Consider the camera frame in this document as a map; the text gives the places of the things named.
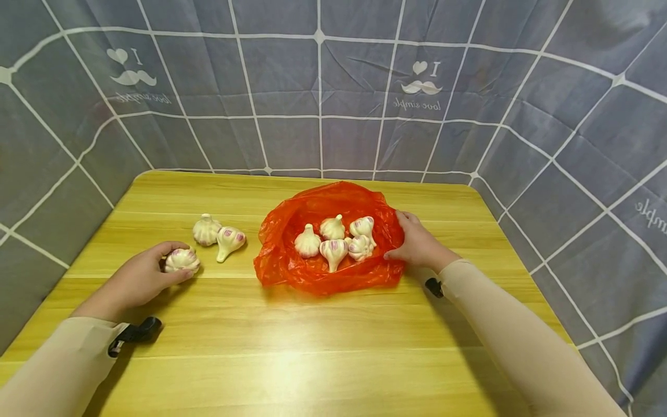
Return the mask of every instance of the beige sleeve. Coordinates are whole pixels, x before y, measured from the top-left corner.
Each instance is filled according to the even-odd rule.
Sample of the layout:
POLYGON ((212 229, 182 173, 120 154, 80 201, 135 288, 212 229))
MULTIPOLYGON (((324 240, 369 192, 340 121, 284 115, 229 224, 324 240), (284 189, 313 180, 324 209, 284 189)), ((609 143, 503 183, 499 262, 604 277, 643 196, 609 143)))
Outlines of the beige sleeve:
POLYGON ((88 317, 62 322, 0 389, 2 415, 82 415, 115 363, 109 345, 127 326, 88 317))
POLYGON ((466 316, 534 416, 625 416, 583 359, 473 264, 458 260, 438 275, 445 296, 466 316))

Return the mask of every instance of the hand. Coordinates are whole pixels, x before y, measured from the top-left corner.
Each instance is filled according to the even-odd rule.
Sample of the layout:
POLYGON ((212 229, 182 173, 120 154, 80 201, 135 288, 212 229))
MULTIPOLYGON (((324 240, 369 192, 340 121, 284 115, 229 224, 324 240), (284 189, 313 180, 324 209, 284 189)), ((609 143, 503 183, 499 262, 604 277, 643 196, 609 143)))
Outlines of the hand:
POLYGON ((189 246, 183 242, 162 242, 134 255, 74 310, 71 317, 93 317, 118 323, 124 311, 142 306, 162 290, 192 278, 190 270, 168 274, 160 270, 162 257, 179 248, 189 246))
POLYGON ((416 266, 425 266, 435 273, 461 259, 438 242, 414 214, 396 210, 396 217, 406 238, 400 248, 385 253, 385 259, 398 259, 416 266))

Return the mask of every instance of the plastic bag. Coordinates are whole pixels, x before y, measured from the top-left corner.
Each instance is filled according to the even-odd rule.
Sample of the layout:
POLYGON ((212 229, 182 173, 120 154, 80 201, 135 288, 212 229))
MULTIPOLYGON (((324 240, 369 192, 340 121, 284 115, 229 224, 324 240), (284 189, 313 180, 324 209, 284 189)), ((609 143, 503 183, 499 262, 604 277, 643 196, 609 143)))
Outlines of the plastic bag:
POLYGON ((392 287, 400 281, 404 263, 384 260, 383 255, 401 246, 403 239, 395 210, 387 205, 382 193, 341 181, 302 191, 273 209, 259 229, 262 247, 253 263, 263 286, 287 283, 320 296, 374 286, 392 287), (378 246, 372 256, 361 262, 346 256, 338 271, 329 273, 323 256, 303 259, 294 248, 294 239, 307 223, 319 234, 322 220, 338 214, 343 215, 347 236, 350 223, 373 216, 373 238, 378 246))

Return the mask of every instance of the fabric backdrop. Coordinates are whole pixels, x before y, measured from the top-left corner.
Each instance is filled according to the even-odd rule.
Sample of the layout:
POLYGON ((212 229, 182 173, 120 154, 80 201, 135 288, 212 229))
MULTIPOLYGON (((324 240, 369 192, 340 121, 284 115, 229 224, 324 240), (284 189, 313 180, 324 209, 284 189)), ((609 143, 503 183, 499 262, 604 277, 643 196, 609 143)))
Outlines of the fabric backdrop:
POLYGON ((664 1, 1 8, 0 352, 147 170, 462 183, 614 399, 667 415, 664 1))

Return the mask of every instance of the garlic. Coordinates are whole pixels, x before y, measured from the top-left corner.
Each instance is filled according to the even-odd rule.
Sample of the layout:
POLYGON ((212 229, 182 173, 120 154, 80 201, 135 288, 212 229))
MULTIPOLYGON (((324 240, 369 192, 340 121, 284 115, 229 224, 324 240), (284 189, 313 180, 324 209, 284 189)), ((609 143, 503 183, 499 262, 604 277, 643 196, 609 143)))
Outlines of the garlic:
POLYGON ((378 244, 373 239, 373 225, 374 221, 371 216, 366 216, 364 218, 357 219, 354 222, 350 223, 350 233, 352 234, 352 236, 363 235, 368 237, 371 241, 371 245, 373 245, 374 248, 378 244))
POLYGON ((363 261, 373 254, 371 239, 365 235, 356 236, 348 245, 348 255, 357 262, 363 261))
POLYGON ((221 228, 220 222, 213 220, 210 214, 202 214, 201 219, 192 228, 192 236, 198 244, 210 246, 215 243, 215 237, 221 228))
POLYGON ((338 265, 348 254, 348 244, 342 239, 325 240, 319 245, 319 252, 329 262, 329 272, 336 272, 338 265))
POLYGON ((230 253, 239 249, 244 245, 244 243, 245 234, 243 234, 243 232, 237 228, 231 228, 229 226, 221 228, 217 233, 217 245, 219 248, 217 250, 217 258, 215 260, 218 262, 224 262, 230 253))
POLYGON ((342 214, 339 214, 335 218, 325 219, 319 225, 319 234, 321 234, 326 240, 336 240, 342 239, 345 237, 345 226, 341 221, 343 218, 342 214))
POLYGON ((194 274, 199 270, 199 258, 194 248, 174 249, 165 260, 165 272, 176 272, 177 270, 191 270, 194 274))
POLYGON ((317 250, 322 240, 313 233, 313 225, 308 223, 303 229, 303 233, 294 239, 294 248, 299 252, 302 258, 312 258, 317 256, 317 250))

